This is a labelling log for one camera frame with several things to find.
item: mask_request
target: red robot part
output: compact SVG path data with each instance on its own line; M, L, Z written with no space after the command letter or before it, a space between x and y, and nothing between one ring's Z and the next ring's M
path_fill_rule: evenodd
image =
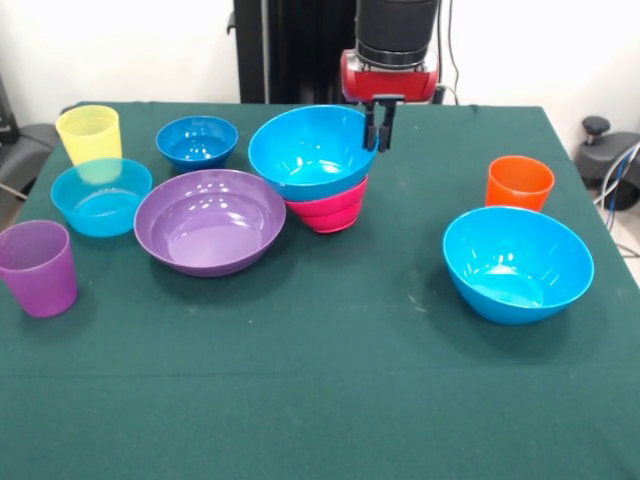
M436 90L438 65L431 71L363 69L353 50L342 52L342 92L349 102L373 102L377 95L397 95L404 102L426 102Z

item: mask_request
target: purple bowl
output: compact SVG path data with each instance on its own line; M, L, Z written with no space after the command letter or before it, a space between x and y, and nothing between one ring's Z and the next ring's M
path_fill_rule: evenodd
M247 268L284 225L284 200L264 180L199 170L151 191L134 222L142 247L179 272L219 277Z

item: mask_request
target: black cylinder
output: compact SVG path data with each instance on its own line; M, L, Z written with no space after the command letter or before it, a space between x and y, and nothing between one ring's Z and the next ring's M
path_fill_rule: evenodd
M356 53L383 68L422 63L440 0L358 0Z

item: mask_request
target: light blue bowl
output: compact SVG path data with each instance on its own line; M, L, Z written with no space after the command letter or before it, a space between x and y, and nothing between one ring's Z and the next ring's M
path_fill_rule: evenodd
M133 229L138 205L151 191L151 173L126 158L91 160L53 182L51 200L74 230L113 237Z
M375 157L362 148L364 115L336 105L290 110L265 123L249 143L249 161L286 200L307 202L358 185Z
M178 170L191 172L224 168L238 143L238 130L217 117L184 117L158 132L158 150Z
M472 210L449 225L442 247L462 297L487 320L505 325L560 312L593 280L593 259L580 237L531 210Z

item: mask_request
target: bowl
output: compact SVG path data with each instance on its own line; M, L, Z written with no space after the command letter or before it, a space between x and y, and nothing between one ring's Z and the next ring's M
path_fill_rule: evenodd
M286 200L332 197L358 185L377 151L362 148L364 114L336 105L290 110L265 123L249 143L254 170Z
M442 246L462 297L496 323L543 320L580 298L593 280L593 259L580 237L532 210L472 210L449 225Z
M141 163L126 158L90 160L63 172L51 200L67 222L90 237L129 232L153 178Z
M238 130L217 117L184 117L156 136L158 150L181 172L224 168L238 143Z
M258 260L285 217L284 201L261 178L200 170L156 187L138 208L135 234L150 255L179 272L218 277Z
M358 185L333 197L311 202L289 202L287 206L317 233L334 233L356 223L367 190L368 177Z

